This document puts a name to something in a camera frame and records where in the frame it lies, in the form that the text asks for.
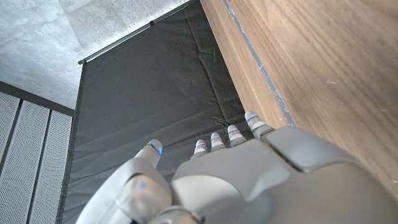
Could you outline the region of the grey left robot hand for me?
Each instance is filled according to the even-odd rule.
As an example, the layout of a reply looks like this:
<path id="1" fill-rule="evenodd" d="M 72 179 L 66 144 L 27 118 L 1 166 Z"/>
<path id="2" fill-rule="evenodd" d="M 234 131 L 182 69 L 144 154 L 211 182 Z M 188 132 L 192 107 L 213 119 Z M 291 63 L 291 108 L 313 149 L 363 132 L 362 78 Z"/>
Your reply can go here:
<path id="1" fill-rule="evenodd" d="M 229 126 L 167 182 L 153 139 L 90 198 L 78 223 L 396 223 L 397 200 L 351 154 L 293 126 L 245 114 L 253 138 Z"/>

